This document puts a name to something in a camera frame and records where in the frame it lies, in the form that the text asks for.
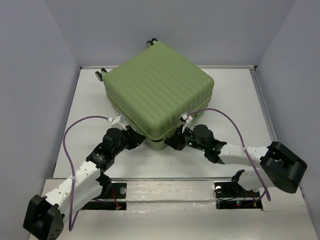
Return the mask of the green hard-shell suitcase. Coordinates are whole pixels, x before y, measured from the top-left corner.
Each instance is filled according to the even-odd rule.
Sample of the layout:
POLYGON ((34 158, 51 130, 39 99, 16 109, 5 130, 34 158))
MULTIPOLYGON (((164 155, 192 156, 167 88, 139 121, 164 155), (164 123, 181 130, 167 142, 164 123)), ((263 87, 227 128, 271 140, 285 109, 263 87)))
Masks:
POLYGON ((182 124, 184 113, 195 112, 193 122, 212 99, 214 79, 183 55, 158 41, 111 70, 95 72, 111 105, 146 137, 150 148, 165 148, 165 139, 182 124))

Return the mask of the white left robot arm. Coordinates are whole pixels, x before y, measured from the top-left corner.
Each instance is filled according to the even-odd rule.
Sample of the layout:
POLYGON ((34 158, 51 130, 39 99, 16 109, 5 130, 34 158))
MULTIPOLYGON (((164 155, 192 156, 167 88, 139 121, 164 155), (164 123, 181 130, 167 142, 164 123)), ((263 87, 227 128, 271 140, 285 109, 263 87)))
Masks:
POLYGON ((77 212, 98 196, 110 194, 111 179, 105 172, 115 157, 124 150, 140 146, 145 136, 130 126, 109 128, 79 168, 71 169, 71 176, 44 196, 36 194, 28 203, 23 228, 38 240, 55 240, 66 222, 72 222, 77 212))

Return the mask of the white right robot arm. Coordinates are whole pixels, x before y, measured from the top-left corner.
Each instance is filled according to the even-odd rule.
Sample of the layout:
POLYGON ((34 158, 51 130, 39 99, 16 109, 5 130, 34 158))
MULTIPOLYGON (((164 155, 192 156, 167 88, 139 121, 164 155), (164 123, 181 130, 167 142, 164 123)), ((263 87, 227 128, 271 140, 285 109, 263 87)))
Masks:
POLYGON ((204 124, 193 129, 181 126, 164 142, 177 151, 185 147, 202 151, 213 164, 249 166, 231 177, 230 190, 235 196, 264 187, 294 194, 308 168, 300 157, 278 141, 261 147, 233 145, 216 139, 204 124))

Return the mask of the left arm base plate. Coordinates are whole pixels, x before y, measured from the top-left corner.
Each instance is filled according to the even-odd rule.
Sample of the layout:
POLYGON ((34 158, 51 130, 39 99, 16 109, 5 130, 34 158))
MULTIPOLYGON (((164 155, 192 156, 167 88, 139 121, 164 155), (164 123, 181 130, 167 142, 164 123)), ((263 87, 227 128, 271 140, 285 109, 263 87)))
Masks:
POLYGON ((127 209, 127 183, 112 182, 103 187, 101 194, 89 201, 82 210, 125 211, 127 209))

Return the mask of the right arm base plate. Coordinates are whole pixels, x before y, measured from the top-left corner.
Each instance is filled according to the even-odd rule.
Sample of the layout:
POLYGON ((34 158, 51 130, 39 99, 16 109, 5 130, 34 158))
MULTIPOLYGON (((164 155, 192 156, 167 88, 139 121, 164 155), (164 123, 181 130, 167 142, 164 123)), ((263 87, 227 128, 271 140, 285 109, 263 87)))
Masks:
POLYGON ((212 195, 218 210, 263 209, 260 193, 247 191, 237 183, 215 182, 212 195))

